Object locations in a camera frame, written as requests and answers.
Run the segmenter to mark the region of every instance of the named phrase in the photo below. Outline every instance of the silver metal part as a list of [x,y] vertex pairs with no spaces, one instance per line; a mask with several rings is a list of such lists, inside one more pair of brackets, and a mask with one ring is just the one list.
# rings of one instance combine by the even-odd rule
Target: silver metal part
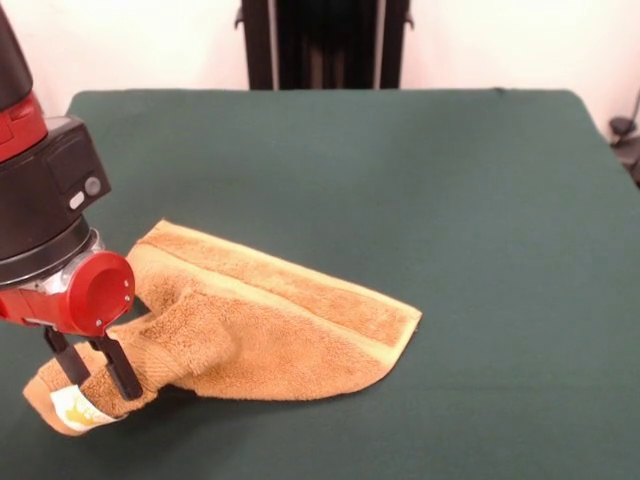
[[[78,267],[90,256],[95,255],[98,252],[102,252],[105,249],[104,243],[100,238],[100,233],[91,229],[93,234],[93,241],[89,247],[81,254],[74,257],[69,263],[67,263],[62,270],[58,270],[53,275],[20,286],[25,290],[35,290],[36,292],[44,293],[46,295],[54,295],[56,293],[66,292],[71,282],[73,273]],[[43,323],[39,320],[33,320],[34,323]]]

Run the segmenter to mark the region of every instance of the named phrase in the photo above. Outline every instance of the towel fold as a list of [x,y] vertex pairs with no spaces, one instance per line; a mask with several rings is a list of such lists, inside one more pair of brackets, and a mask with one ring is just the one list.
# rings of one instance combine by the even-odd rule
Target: towel fold
[[[353,393],[390,372],[421,318],[386,295],[166,220],[136,242],[128,260],[150,313],[109,334],[144,394],[123,400],[102,354],[81,342],[76,348],[91,372],[82,386],[70,385],[52,359],[24,389],[60,433],[122,420],[166,385],[239,400]],[[72,408],[60,407],[63,393]]]

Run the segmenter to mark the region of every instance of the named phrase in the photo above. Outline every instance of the towel label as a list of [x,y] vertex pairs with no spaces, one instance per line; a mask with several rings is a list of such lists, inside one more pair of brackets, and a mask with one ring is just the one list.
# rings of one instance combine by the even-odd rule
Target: towel label
[[76,432],[86,432],[92,428],[122,420],[122,418],[111,418],[98,410],[87,400],[77,385],[52,392],[51,401],[60,420]]

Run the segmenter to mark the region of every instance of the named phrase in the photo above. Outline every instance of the towel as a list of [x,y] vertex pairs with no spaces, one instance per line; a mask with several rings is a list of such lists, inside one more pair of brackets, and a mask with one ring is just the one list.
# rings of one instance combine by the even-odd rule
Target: towel
[[51,359],[23,391],[64,435],[122,421],[168,385],[234,400],[354,393],[394,368],[422,316],[379,292],[164,219],[127,259],[149,313],[108,332],[144,393],[122,399],[103,355],[77,343],[87,381],[70,385]]

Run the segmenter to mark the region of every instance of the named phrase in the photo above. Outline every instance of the green table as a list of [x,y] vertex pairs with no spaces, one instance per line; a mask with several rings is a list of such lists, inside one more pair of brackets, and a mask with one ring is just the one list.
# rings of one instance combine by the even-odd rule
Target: green table
[[0,328],[3,479],[625,479],[640,474],[640,203],[567,92],[83,93],[126,253],[160,218],[424,311],[397,368],[310,404],[168,391],[80,439]]

